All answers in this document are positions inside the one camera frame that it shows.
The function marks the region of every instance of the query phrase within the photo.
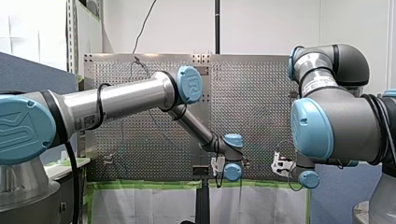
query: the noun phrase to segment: perforated metal panel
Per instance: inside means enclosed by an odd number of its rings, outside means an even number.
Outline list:
[[[290,140],[289,94],[296,87],[287,79],[287,57],[210,55],[87,55],[86,89],[148,78],[155,71],[181,65],[207,67],[205,93],[191,112],[219,135],[241,133],[244,151],[252,160],[245,178],[278,179],[270,164],[276,145]],[[104,124],[86,133],[93,162],[90,180],[115,178],[190,180],[193,164],[208,163],[197,142],[159,109]],[[291,145],[282,155],[292,157]]]
[[[97,88],[101,83],[117,85],[149,78],[156,71],[194,65],[192,55],[137,57],[146,69],[131,55],[87,55],[86,87]],[[209,77],[204,80],[210,86]],[[197,116],[207,117],[208,109],[202,113],[201,108],[207,104],[191,106],[191,111],[198,110],[201,114],[195,113]],[[158,108],[106,123],[87,132],[86,142],[94,155],[89,169],[91,180],[190,180],[191,165],[198,162],[194,158],[202,156],[197,142]]]
[[[290,135],[287,57],[214,55],[211,59],[211,126],[216,133],[240,133],[251,166],[250,179],[279,179],[272,172],[274,150],[294,157]]]

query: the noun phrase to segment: metal stand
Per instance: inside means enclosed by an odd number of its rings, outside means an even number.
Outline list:
[[[210,224],[209,165],[192,166],[192,174],[194,180],[202,181],[195,194],[195,224]]]

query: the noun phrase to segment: light blue end cap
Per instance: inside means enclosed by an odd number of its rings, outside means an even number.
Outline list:
[[[320,178],[315,171],[304,171],[298,176],[298,182],[307,189],[314,189],[319,185]]]
[[[350,161],[347,164],[347,167],[354,167],[354,166],[358,166],[359,165],[359,161]]]
[[[0,165],[29,161],[47,150],[56,124],[50,111],[22,96],[0,96]]]
[[[319,159],[332,155],[332,125],[317,102],[310,98],[294,101],[290,121],[294,146],[302,155]]]
[[[241,178],[242,169],[238,164],[228,163],[224,167],[224,177],[230,181],[237,181]]]
[[[384,94],[382,94],[384,97],[396,97],[396,89],[384,91]]]
[[[242,147],[242,136],[237,133],[229,133],[224,136],[224,142],[232,147]]]
[[[184,103],[197,103],[204,91],[201,74],[192,66],[181,66],[177,72],[177,88]]]

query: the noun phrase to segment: white plastic sheet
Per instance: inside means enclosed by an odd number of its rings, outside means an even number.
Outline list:
[[[211,224],[305,224],[307,190],[242,187],[210,190]],[[195,220],[195,189],[102,189],[93,224],[178,224]]]

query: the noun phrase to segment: electrical wire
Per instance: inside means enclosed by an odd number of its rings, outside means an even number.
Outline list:
[[[154,0],[154,1],[152,2],[152,4],[151,4],[151,7],[149,8],[148,14],[147,14],[145,20],[143,21],[142,28],[140,29],[140,33],[139,33],[139,35],[137,36],[136,41],[135,41],[135,43],[134,43],[134,51],[132,51],[132,54],[134,54],[134,52],[135,52],[136,49],[137,49],[137,44],[139,43],[139,38],[140,38],[140,36],[143,34],[143,31],[145,30],[146,22],[148,21],[149,15],[151,14],[151,10],[154,8],[154,5],[155,5],[156,2],[157,2],[157,0]]]
[[[70,165],[72,167],[73,176],[73,195],[74,195],[74,206],[73,206],[73,224],[78,224],[80,198],[79,198],[79,177],[76,156],[74,154],[72,145],[70,142],[64,144],[66,146],[67,154],[69,155]]]
[[[0,91],[0,95],[22,95],[25,93],[23,91]]]
[[[219,150],[220,150],[219,137],[218,137],[218,135],[216,133],[212,133],[212,135],[215,138],[215,142],[213,143],[213,149],[214,149],[214,151],[216,153],[216,162],[218,162]],[[222,172],[221,172],[220,183],[219,183],[219,180],[218,180],[218,176],[217,175],[215,176],[216,187],[218,189],[221,188],[221,186],[222,186],[222,182],[223,182],[223,179],[224,179],[224,168],[225,168],[225,164],[223,164],[223,169],[222,169]]]
[[[295,164],[296,164],[296,161],[293,161],[293,164],[291,165],[291,167],[293,167]],[[291,185],[291,183],[290,183],[291,174],[293,173],[293,170],[294,170],[295,168],[296,168],[296,167],[291,168],[291,169],[289,170],[289,173],[288,173],[288,185],[289,185],[289,188],[290,188],[290,189],[292,189],[293,191],[298,192],[298,191],[300,191],[301,189],[303,189],[304,186],[303,186],[303,185],[300,185],[300,188],[299,188],[299,189],[295,189],[295,188]]]
[[[99,128],[102,125],[103,120],[105,119],[105,113],[103,112],[103,105],[102,105],[102,89],[103,89],[103,87],[108,87],[108,86],[111,86],[111,85],[108,83],[102,83],[99,85],[99,88],[97,91],[97,98],[96,98],[96,104],[99,109],[99,122],[97,122],[96,125],[94,125],[90,129],[88,129],[90,131]]]
[[[389,119],[386,115],[385,108],[383,107],[381,100],[372,94],[363,94],[361,97],[366,99],[366,101],[369,103],[370,107],[372,108],[375,114],[375,118],[380,126],[380,132],[381,132],[381,143],[382,143],[381,148],[379,149],[378,154],[375,157],[375,160],[370,161],[369,163],[372,165],[379,164],[387,156],[390,147],[391,154],[393,157],[393,162],[394,164],[396,164],[396,149],[389,128]]]
[[[295,169],[295,167],[289,171],[289,174],[288,174],[288,185],[289,185],[289,188],[290,188],[290,189],[292,189],[293,191],[298,192],[298,191],[300,191],[301,189],[303,189],[303,185],[301,185],[299,189],[295,189],[295,188],[291,185],[291,183],[290,183],[291,173],[293,172],[294,169]]]

